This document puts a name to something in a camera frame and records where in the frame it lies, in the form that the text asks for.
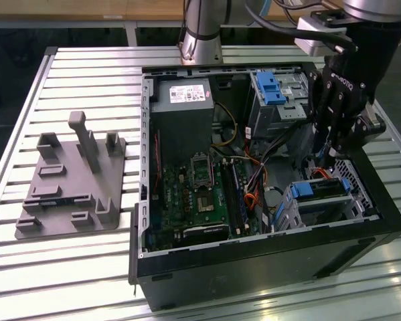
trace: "sticker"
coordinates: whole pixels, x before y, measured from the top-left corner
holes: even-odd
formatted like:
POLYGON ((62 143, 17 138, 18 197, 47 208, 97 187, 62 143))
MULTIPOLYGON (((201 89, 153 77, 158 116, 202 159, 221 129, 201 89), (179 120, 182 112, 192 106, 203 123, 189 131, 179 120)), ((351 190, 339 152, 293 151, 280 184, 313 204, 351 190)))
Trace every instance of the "sticker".
POLYGON ((283 95, 292 95, 293 94, 293 92, 291 91, 290 88, 281 89, 280 91, 282 92, 283 95))
POLYGON ((264 213, 262 214, 262 221, 268 226, 268 217, 264 213))
POLYGON ((245 127, 245 137, 251 139, 251 127, 245 127))
POLYGON ((204 102, 206 100, 203 85, 174 86, 169 89, 171 103, 204 102))

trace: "yellow wire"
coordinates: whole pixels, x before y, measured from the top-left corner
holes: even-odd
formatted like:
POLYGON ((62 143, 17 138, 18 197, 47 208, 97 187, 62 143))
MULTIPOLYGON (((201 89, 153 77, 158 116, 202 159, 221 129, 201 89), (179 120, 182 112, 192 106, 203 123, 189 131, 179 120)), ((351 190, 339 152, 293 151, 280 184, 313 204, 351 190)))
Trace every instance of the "yellow wire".
MULTIPOLYGON (((247 152, 245 152, 245 155, 247 157, 249 157, 252 160, 252 162, 254 162, 255 164, 257 164, 257 165, 260 164, 260 162, 258 162, 254 157, 250 156, 247 152)), ((263 182, 263 185, 266 185, 267 184, 267 180, 268 180, 268 173, 267 173, 267 170, 266 170, 266 166, 264 165, 262 167, 262 169, 264 169, 264 182, 263 182)))
POLYGON ((212 144, 212 146, 214 146, 214 147, 221 147, 221 146, 226 146, 226 145, 230 144, 236 138, 236 135, 238 133, 238 131, 237 131, 238 125, 237 125, 236 120, 234 119, 232 113, 227 109, 227 107, 225 107, 220 102, 215 102, 215 103, 227 112, 227 114, 233 120, 233 125, 234 125, 234 133, 233 133, 233 137, 231 139, 227 140, 226 142, 217 142, 215 144, 212 144))

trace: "aluminum extrusion table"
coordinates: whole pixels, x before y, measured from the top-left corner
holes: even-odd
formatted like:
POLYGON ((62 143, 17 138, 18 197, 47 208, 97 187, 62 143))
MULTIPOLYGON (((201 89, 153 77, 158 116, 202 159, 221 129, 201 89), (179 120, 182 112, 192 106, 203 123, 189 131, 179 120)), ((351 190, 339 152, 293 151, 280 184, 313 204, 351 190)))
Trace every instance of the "aluminum extrusion table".
MULTIPOLYGON (((225 47, 224 62, 306 61, 292 46, 225 47)), ((179 64, 174 47, 50 50, 43 58, 0 162, 0 320, 365 320, 401 319, 401 237, 339 276, 153 314, 127 282, 130 214, 138 201, 142 66, 179 64), (121 222, 112 232, 39 241, 14 238, 42 132, 75 139, 66 124, 83 110, 96 138, 118 130, 127 141, 121 222)), ((388 130, 364 147, 401 211, 401 137, 388 130)))

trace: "red wire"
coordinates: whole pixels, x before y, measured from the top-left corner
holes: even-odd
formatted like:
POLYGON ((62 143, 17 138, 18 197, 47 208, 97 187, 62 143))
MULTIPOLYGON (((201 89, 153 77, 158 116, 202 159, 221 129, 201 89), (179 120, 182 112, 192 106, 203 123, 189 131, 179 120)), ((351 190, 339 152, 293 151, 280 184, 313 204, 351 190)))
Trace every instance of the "red wire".
POLYGON ((157 160, 157 179, 155 180, 155 185, 154 185, 154 194, 155 194, 160 178, 159 140, 157 139, 157 134, 154 136, 154 140, 155 140, 155 159, 157 160))
POLYGON ((331 177, 323 169, 317 169, 313 174, 320 173, 324 178, 330 179, 331 177))

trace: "robotic arm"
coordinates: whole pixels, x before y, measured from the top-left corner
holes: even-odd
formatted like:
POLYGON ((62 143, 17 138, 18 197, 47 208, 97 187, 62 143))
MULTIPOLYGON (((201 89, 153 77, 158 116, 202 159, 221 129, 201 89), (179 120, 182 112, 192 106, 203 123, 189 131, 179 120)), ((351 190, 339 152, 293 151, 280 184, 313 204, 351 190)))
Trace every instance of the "robotic arm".
MULTIPOLYGON (((319 166, 328 168, 339 154, 362 147, 386 129, 372 104, 401 42, 401 0, 345 0, 344 10, 301 18, 299 27, 306 26, 326 32, 345 30, 357 46, 355 51, 326 56, 323 71, 309 75, 313 153, 320 158, 319 166)), ((305 40, 297 42, 310 54, 315 47, 305 40)))
POLYGON ((344 0, 343 9, 301 17, 296 29, 261 18, 256 12, 262 2, 188 0, 181 60, 183 64, 221 64, 220 25, 231 19, 246 23, 250 18, 267 29, 293 36, 310 56, 325 56, 323 71, 309 74, 309 113, 312 153, 320 167, 333 167, 337 156, 362 147, 386 129, 372 104, 401 43, 401 0, 344 0))

